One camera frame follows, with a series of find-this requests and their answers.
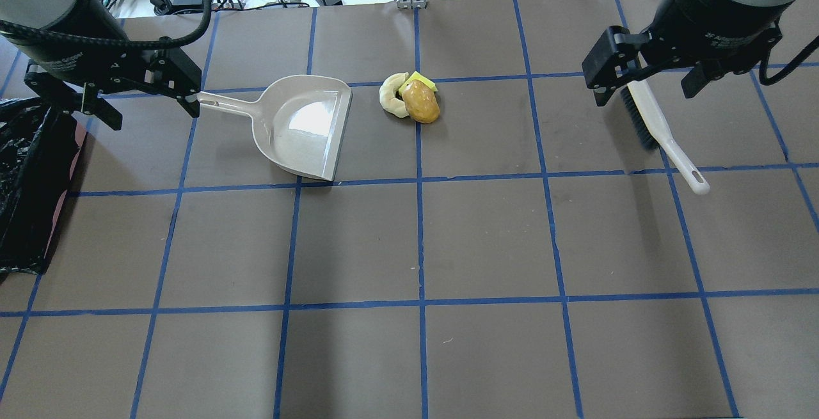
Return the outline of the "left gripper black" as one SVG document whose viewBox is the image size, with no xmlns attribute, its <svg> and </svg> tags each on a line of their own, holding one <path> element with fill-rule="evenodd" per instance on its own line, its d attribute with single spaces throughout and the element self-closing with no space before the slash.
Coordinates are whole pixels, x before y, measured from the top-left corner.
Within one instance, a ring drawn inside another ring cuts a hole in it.
<svg viewBox="0 0 819 419">
<path fill-rule="evenodd" d="M 123 116 L 100 98 L 100 91 L 136 90 L 172 98 L 191 118 L 199 118 L 201 67 L 181 47 L 162 45 L 149 51 L 145 55 L 121 48 L 25 48 L 29 66 L 24 83 L 62 113 L 94 116 L 111 130 L 121 130 Z"/>
</svg>

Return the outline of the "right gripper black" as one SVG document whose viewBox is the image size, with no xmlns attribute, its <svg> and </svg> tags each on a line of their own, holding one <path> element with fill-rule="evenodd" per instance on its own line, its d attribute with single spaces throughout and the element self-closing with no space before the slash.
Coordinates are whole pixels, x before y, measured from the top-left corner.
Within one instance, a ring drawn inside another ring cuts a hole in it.
<svg viewBox="0 0 819 419">
<path fill-rule="evenodd" d="M 692 99 L 725 75 L 747 73 L 781 40 L 779 26 L 764 26 L 759 33 L 739 39 L 705 37 L 704 31 L 692 28 L 648 26 L 632 34 L 623 26 L 609 26 L 583 59 L 582 72 L 596 106 L 603 107 L 630 81 L 693 67 L 681 80 L 683 96 Z"/>
</svg>

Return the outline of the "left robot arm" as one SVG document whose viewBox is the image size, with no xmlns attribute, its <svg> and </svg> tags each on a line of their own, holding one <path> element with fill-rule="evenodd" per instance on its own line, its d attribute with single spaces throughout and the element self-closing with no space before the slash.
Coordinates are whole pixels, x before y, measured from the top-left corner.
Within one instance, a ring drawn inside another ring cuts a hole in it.
<svg viewBox="0 0 819 419">
<path fill-rule="evenodd" d="M 24 84 L 56 110 L 94 116 L 120 130 L 107 93 L 140 91 L 175 99 L 200 115 L 202 70 L 184 46 L 205 34 L 212 11 L 178 38 L 131 40 L 100 0 L 2 0 L 2 36 L 28 58 Z"/>
</svg>

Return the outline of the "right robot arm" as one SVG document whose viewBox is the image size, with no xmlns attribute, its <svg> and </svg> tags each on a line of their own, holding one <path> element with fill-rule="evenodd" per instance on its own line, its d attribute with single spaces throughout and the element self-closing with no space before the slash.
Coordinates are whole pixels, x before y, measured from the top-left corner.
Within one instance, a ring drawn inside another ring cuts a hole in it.
<svg viewBox="0 0 819 419">
<path fill-rule="evenodd" d="M 728 73 L 766 63 L 781 40 L 779 20 L 795 0 L 660 0 L 652 21 L 632 33 L 607 28 L 582 61 L 598 106 L 632 81 L 686 67 L 685 98 Z"/>
</svg>

